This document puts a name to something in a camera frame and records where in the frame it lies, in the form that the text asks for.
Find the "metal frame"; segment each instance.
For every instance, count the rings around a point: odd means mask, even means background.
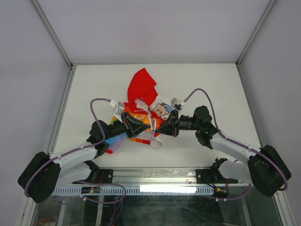
[[[66,105],[67,105],[67,100],[68,100],[68,97],[69,97],[69,93],[70,93],[72,81],[73,81],[73,78],[74,78],[75,70],[76,70],[76,66],[73,66],[72,69],[68,71],[68,75],[66,76],[64,89],[63,89],[63,92],[61,94],[61,98],[60,98],[60,102],[59,102],[59,105],[58,105],[57,113],[55,115],[55,120],[54,120],[54,124],[53,124],[53,127],[52,127],[52,132],[51,132],[51,135],[49,137],[47,147],[45,149],[45,152],[47,154],[48,153],[53,153],[53,151],[54,151],[56,141],[57,141],[57,137],[58,137],[58,133],[60,131],[62,120],[63,120],[64,111],[65,111],[65,108],[66,108]]]
[[[62,93],[62,96],[61,96],[61,99],[60,99],[60,102],[59,102],[57,114],[55,116],[55,121],[54,121],[53,129],[52,129],[52,133],[51,133],[51,136],[48,140],[48,145],[47,145],[47,148],[46,148],[46,152],[51,153],[51,152],[53,152],[54,147],[56,145],[58,132],[59,132],[59,129],[60,129],[60,126],[61,126],[61,123],[62,123],[63,113],[65,111],[65,107],[66,107],[66,103],[67,103],[67,100],[68,100],[68,96],[69,96],[69,92],[70,92],[70,89],[71,89],[71,84],[72,84],[72,80],[73,80],[73,77],[74,77],[74,72],[76,70],[76,67],[73,66],[73,63],[71,62],[70,58],[68,57],[67,53],[65,52],[62,44],[59,41],[59,38],[57,37],[54,29],[52,28],[49,20],[46,17],[42,7],[40,6],[39,1],[38,0],[29,0],[29,1],[32,4],[34,10],[37,12],[41,22],[45,26],[45,29],[48,32],[51,40],[53,41],[53,43],[55,45],[55,47],[57,48],[57,50],[61,54],[63,60],[65,61],[65,63],[69,67],[68,75],[66,76],[66,80],[65,80],[64,90],[63,90],[63,93]],[[262,29],[262,26],[263,26],[264,22],[268,18],[269,14],[270,14],[271,10],[273,9],[276,2],[277,2],[277,0],[270,0],[269,1],[269,3],[266,6],[261,18],[259,19],[257,25],[255,26],[254,30],[252,31],[252,34],[251,34],[250,38],[248,39],[242,53],[240,54],[240,56],[239,56],[239,58],[236,62],[236,65],[237,65],[237,68],[238,68],[238,73],[239,73],[241,83],[242,83],[242,86],[243,86],[243,90],[245,92],[245,96],[246,96],[246,99],[247,99],[247,102],[248,102],[248,105],[249,105],[251,116],[252,116],[252,119],[253,119],[253,122],[254,122],[254,125],[255,125],[255,129],[256,129],[256,132],[257,132],[257,136],[258,136],[258,139],[259,139],[260,143],[261,143],[261,137],[260,137],[260,134],[259,134],[259,131],[258,131],[258,127],[256,125],[256,120],[254,118],[254,113],[253,113],[253,110],[252,110],[253,109],[252,108],[252,103],[250,101],[248,92],[246,90],[245,82],[244,82],[243,77],[241,76],[239,67],[240,67],[241,63],[243,62],[245,56],[247,55],[250,47],[254,43],[255,38],[257,37],[258,33]],[[92,65],[92,64],[80,64],[80,63],[78,63],[78,64],[75,64],[75,65]],[[129,168],[129,169],[120,168],[120,169],[114,169],[114,170],[115,170],[114,171],[115,172],[114,176],[116,177],[116,178],[114,178],[114,180],[118,181],[118,182],[121,182],[121,183],[125,183],[125,181],[122,182],[122,179],[125,179],[125,178],[127,178],[126,179],[127,181],[130,180],[130,179],[132,179],[132,181],[137,181],[138,178],[145,180],[145,177],[142,177],[141,175],[140,176],[139,175],[132,175],[133,172],[138,170],[136,168]],[[148,170],[149,172],[157,170],[158,172],[160,172],[159,168],[148,168],[148,169],[145,169],[145,170],[146,171]],[[175,171],[178,170],[178,172],[180,172],[181,170],[192,170],[193,171],[194,169],[192,169],[192,168],[176,168],[174,170]],[[157,175],[157,177],[153,177],[153,178],[154,178],[154,181],[157,180],[157,182],[158,182],[158,180],[159,181],[160,180],[161,181],[166,180],[167,177],[168,177],[168,174],[164,177],[161,177],[161,176]],[[189,182],[189,180],[191,180],[191,182],[193,182],[192,178],[190,178],[190,176],[187,177],[187,175],[186,176],[180,175],[179,177],[176,177],[176,180],[178,182],[181,179],[184,179],[184,180],[186,179],[188,182]],[[245,186],[245,185],[246,184],[237,184],[237,186]],[[277,193],[274,196],[274,201],[275,201],[276,206],[278,207],[278,212],[279,212],[279,215],[280,215],[281,220],[283,222],[283,225],[284,226],[297,225],[296,221],[293,217],[291,208],[288,204],[285,193],[283,193],[283,192]],[[246,211],[247,210],[244,208],[244,201],[243,200],[242,200],[242,206],[243,206],[243,212],[246,216]],[[24,200],[23,200],[23,204],[22,204],[22,207],[21,207],[20,214],[18,215],[19,217],[17,219],[16,225],[18,225],[18,226],[28,226],[28,225],[30,225],[30,222],[32,220],[32,216],[34,214],[34,211],[35,211],[35,202],[31,198],[26,198],[25,197]]]
[[[55,45],[55,47],[57,48],[57,50],[61,54],[61,56],[64,59],[65,63],[68,65],[68,67],[70,69],[72,69],[72,62],[71,62],[70,58],[68,57],[66,51],[64,50],[60,40],[58,39],[55,31],[52,28],[50,22],[48,21],[41,5],[39,4],[39,1],[38,0],[29,0],[29,1],[32,4],[32,7],[34,8],[34,10],[37,12],[41,22],[45,26],[46,31],[48,32],[51,40],[53,41],[53,44]]]
[[[52,195],[54,196],[65,196],[70,197],[72,195],[74,196],[80,196],[81,195],[81,189],[84,187],[91,187],[93,185],[70,185],[70,186],[63,186],[61,188],[56,189]],[[141,191],[141,186],[124,186],[124,188],[127,191],[127,195],[133,195],[133,196],[152,196],[152,195],[213,195],[214,190],[213,188],[209,186],[182,186],[184,188],[192,188],[193,190],[196,188],[195,193],[176,193],[176,192],[158,192],[158,191]],[[84,194],[85,196],[104,196],[104,195],[124,195],[124,190],[121,187],[116,186],[102,186],[102,188],[97,191],[97,193],[93,194]]]
[[[244,213],[244,216],[245,216],[245,225],[246,226],[252,226],[251,224],[251,219],[250,219],[250,215],[249,215],[249,210],[248,210],[248,206],[246,204],[246,198],[245,197],[242,197],[240,199],[240,202],[241,202],[241,206],[242,206],[242,211]]]
[[[60,215],[57,221],[57,226],[67,226],[71,220],[71,212],[72,212],[72,205],[74,199],[68,199],[65,202],[65,205],[61,205]]]
[[[262,29],[262,26],[264,24],[264,22],[266,21],[266,19],[269,16],[269,13],[271,12],[271,10],[273,9],[275,3],[277,2],[277,0],[270,0],[269,3],[267,4],[266,8],[263,11],[263,14],[261,15],[259,21],[257,22],[254,30],[251,33],[251,36],[249,37],[243,51],[241,52],[236,65],[239,67],[241,62],[244,60],[245,56],[247,55],[250,47],[252,46],[252,44],[255,41],[255,38],[257,37],[258,33],[260,32],[260,30]]]

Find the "glass panel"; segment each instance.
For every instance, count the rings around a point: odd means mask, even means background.
[[[246,187],[230,187],[230,197]],[[93,196],[112,202],[116,195]],[[252,188],[235,201],[203,195],[127,195],[116,204],[83,201],[78,196],[51,196],[37,205],[32,226],[281,226],[273,198]]]
[[[273,197],[266,197],[253,187],[246,196],[246,203],[253,226],[282,225]]]

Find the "glass enclosure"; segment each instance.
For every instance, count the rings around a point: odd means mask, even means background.
[[[178,186],[189,170],[166,173],[168,182],[161,177],[122,177],[122,170],[116,171],[113,182],[121,182],[127,195],[116,204],[98,204],[83,200],[80,194],[100,202],[113,202],[122,198],[119,187],[73,185],[53,193],[47,200],[36,205],[32,226],[281,226],[281,220],[273,198],[260,194],[255,188],[234,201],[216,201],[213,189],[197,185],[195,174],[190,176],[195,193],[141,192],[138,184],[168,184]],[[237,197],[245,192],[242,182],[229,184],[229,196]]]

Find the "metal bar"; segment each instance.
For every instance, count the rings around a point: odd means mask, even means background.
[[[100,167],[100,169],[112,169],[116,172],[162,172],[166,171],[194,171],[197,169],[208,169],[209,167]]]
[[[247,91],[247,88],[246,88],[246,82],[245,82],[244,78],[241,76],[241,73],[240,73],[240,67],[237,67],[237,71],[238,71],[238,74],[239,74],[239,78],[240,78],[241,85],[242,85],[243,90],[244,90],[244,93],[245,93],[246,101],[247,101],[248,106],[249,106],[249,110],[250,110],[250,113],[251,113],[251,117],[252,117],[252,120],[253,120],[253,124],[254,124],[254,126],[255,126],[255,131],[256,131],[256,133],[257,133],[257,137],[258,137],[260,146],[263,147],[263,146],[262,146],[261,136],[260,136],[259,129],[258,129],[258,125],[257,125],[257,123],[256,123],[255,116],[254,116],[252,101],[251,101],[251,99],[250,99],[250,95],[249,95],[249,93],[248,93],[248,91]]]
[[[64,61],[66,62],[66,64],[68,65],[68,67],[71,69],[72,68],[72,62],[70,60],[70,58],[68,57],[66,51],[64,50],[61,42],[59,41],[55,31],[53,30],[49,20],[47,19],[41,5],[39,4],[38,0],[30,0],[34,10],[37,12],[39,18],[41,19],[43,25],[45,26],[46,31],[48,32],[51,40],[53,41],[55,47],[57,48],[57,50],[59,51],[59,53],[61,54],[62,58],[64,59]]]
[[[295,217],[293,216],[292,209],[288,203],[285,192],[276,192],[274,194],[274,200],[278,207],[283,226],[297,226]]]
[[[262,25],[268,18],[269,14],[270,14],[271,10],[273,9],[276,2],[277,2],[277,0],[270,0],[269,3],[267,4],[266,8],[264,9],[262,16],[260,17],[259,21],[257,22],[254,30],[251,33],[249,40],[247,41],[243,51],[241,52],[241,54],[236,62],[236,65],[238,67],[240,66],[240,64],[243,61],[243,59],[245,58],[245,56],[247,55],[251,45],[254,43],[256,36],[258,35],[259,31],[261,30]]]
[[[244,90],[244,93],[245,93],[245,96],[246,96],[246,99],[247,99],[247,103],[249,105],[250,113],[251,113],[252,120],[253,120],[255,130],[256,130],[256,133],[257,133],[257,137],[258,137],[260,145],[262,147],[262,139],[261,139],[261,136],[260,136],[258,125],[257,125],[255,117],[254,117],[252,102],[251,102],[251,99],[250,99],[249,94],[248,94],[247,89],[246,89],[246,82],[244,81],[243,76],[240,73],[240,67],[239,66],[237,67],[237,69],[238,69],[238,74],[239,74],[239,77],[240,77],[240,80],[241,80],[241,83],[242,83],[242,86],[243,86],[243,90]],[[296,226],[297,224],[296,224],[295,218],[293,216],[292,210],[290,208],[290,205],[287,201],[285,192],[277,192],[274,195],[274,200],[275,200],[275,207],[276,207],[276,209],[278,209],[277,212],[279,213],[279,215],[281,217],[280,220],[282,221],[281,222],[282,225],[283,226]]]
[[[100,195],[98,201],[103,202],[104,195]],[[96,226],[100,226],[103,216],[103,204],[98,204],[97,215],[96,215]]]
[[[74,198],[70,198],[68,200],[67,209],[66,209],[67,214],[65,213],[65,223],[64,223],[65,226],[70,225],[73,202],[74,202]]]
[[[106,62],[106,63],[73,63],[73,66],[89,66],[89,65],[173,65],[173,64],[235,64],[235,60],[231,61],[151,61],[151,62]]]
[[[16,221],[16,226],[28,226],[30,225],[32,218],[34,216],[36,203],[32,198],[24,197],[21,213],[18,215],[18,219]]]
[[[62,124],[63,113],[66,108],[66,104],[67,104],[69,92],[71,89],[75,70],[76,70],[76,67],[73,67],[71,70],[69,70],[68,75],[66,77],[64,89],[63,89],[62,96],[61,96],[61,99],[60,99],[60,102],[58,105],[58,110],[55,115],[55,121],[54,121],[54,125],[52,127],[52,132],[51,132],[51,135],[50,135],[50,138],[48,141],[48,145],[45,150],[46,153],[53,153],[53,151],[54,151],[55,144],[56,144],[57,137],[58,137],[58,132],[59,132],[61,124]]]
[[[242,202],[240,202],[240,200],[238,200],[237,205],[238,205],[238,211],[239,211],[241,226],[246,226],[246,218],[245,218],[245,215],[244,215]]]
[[[279,220],[279,222],[280,222],[280,225],[281,225],[281,226],[284,226],[283,220],[281,219],[281,214],[280,214],[279,207],[277,206],[277,203],[276,203],[275,195],[273,195],[272,199],[273,199],[274,206],[276,207],[276,213],[277,213],[277,216],[278,216],[278,220]]]
[[[62,186],[52,193],[54,196],[80,196],[82,194],[82,189],[91,187],[93,185],[67,185]],[[149,191],[141,190],[141,187],[144,186],[144,188],[149,189]],[[190,188],[196,189],[195,192],[190,193],[189,191],[181,191],[177,192],[176,189],[178,187],[187,188],[188,190]],[[152,183],[150,186],[148,185],[129,185],[124,186],[124,188],[127,190],[127,195],[213,195],[214,190],[208,185],[158,185],[156,183]],[[103,185],[100,189],[95,189],[93,193],[86,193],[83,194],[84,196],[95,196],[95,195],[124,195],[124,190],[121,187],[114,186],[114,185]]]
[[[243,209],[244,216],[245,216],[246,226],[252,226],[248,206],[246,204],[246,198],[242,197],[240,199],[240,201],[241,201],[242,209]]]
[[[60,210],[60,215],[58,217],[58,221],[57,221],[57,226],[62,226],[63,225],[63,220],[65,217],[65,212],[66,212],[66,208],[67,208],[67,201],[62,201],[62,203],[64,203],[64,205],[61,205],[61,210]]]

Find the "cartoon bear print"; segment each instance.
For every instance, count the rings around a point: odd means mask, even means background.
[[[163,118],[163,119],[167,119],[169,113],[171,113],[171,111],[173,110],[173,108],[167,104],[165,104],[164,102],[162,102],[161,104],[157,104],[155,108],[152,109],[152,111],[154,113],[157,114],[157,116]]]

